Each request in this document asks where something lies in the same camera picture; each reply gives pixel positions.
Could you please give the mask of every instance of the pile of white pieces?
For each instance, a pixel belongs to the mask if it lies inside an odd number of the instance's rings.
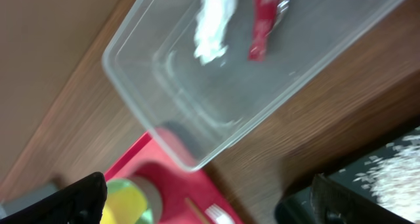
[[[420,140],[404,137],[411,145],[387,144],[398,151],[394,157],[382,159],[370,156],[368,164],[377,164],[366,173],[356,174],[355,181],[363,182],[363,189],[370,189],[377,196],[378,204],[411,221],[420,222]]]

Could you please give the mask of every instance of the red object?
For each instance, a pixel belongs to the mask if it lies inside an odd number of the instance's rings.
[[[181,170],[148,133],[111,166],[105,173],[105,180],[133,174],[147,178],[159,190],[163,200],[161,224],[201,223],[186,205],[186,197],[193,200],[203,213],[216,204],[229,213],[236,224],[243,223],[204,171],[188,173]]]
[[[276,22],[277,5],[280,0],[254,0],[255,22],[253,41],[248,59],[263,61],[265,59],[268,35]]]

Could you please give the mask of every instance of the red tray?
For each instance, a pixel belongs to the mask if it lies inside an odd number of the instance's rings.
[[[229,213],[236,224],[243,223],[204,171],[188,173],[181,170],[148,133],[111,166],[105,173],[105,180],[133,174],[147,178],[160,191],[163,200],[161,224],[201,223],[186,205],[187,197],[203,213],[216,204]]]

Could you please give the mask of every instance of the white granules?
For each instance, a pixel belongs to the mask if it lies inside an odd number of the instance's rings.
[[[354,181],[365,182],[377,196],[378,204],[415,223],[420,221],[420,144],[401,146],[393,158],[370,158],[377,167],[356,174]]]
[[[194,57],[199,58],[202,65],[225,54],[228,47],[223,45],[223,39],[237,2],[238,0],[201,0],[201,10],[196,17]]]

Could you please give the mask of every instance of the clear plastic bin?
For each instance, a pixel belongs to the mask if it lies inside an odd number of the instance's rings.
[[[253,0],[239,0],[226,54],[194,53],[200,0],[137,0],[105,50],[105,72],[184,169],[232,146],[403,0],[291,0],[264,62],[249,62]],[[182,142],[167,135],[172,131]]]

